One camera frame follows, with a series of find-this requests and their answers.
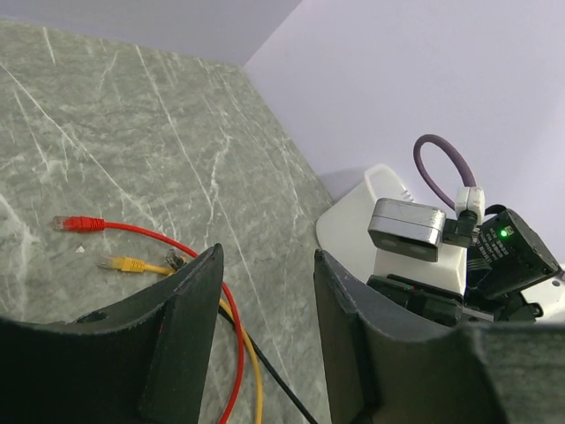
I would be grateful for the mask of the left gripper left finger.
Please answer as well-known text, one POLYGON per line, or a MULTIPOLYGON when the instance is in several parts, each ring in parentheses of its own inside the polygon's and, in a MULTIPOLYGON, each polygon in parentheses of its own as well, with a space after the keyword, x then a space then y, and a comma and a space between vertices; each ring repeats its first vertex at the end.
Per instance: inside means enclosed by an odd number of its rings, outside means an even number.
POLYGON ((2 422, 197 422, 223 263, 212 246, 74 322, 2 319, 2 422))

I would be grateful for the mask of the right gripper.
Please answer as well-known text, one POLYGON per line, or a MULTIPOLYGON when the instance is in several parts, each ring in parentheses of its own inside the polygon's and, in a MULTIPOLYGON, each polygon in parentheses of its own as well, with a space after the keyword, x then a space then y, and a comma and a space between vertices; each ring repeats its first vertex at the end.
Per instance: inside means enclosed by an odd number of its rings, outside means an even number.
POLYGON ((468 308, 461 295, 408 278, 373 275, 367 285, 410 312, 446 327, 493 322, 492 314, 468 308))

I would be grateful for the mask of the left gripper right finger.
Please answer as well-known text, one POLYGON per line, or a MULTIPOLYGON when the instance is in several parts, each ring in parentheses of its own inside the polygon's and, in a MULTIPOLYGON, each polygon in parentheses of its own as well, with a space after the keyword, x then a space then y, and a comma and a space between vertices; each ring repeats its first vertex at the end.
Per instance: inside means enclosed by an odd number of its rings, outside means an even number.
POLYGON ((333 422, 563 422, 562 324, 444 327, 323 250, 313 284, 333 422))

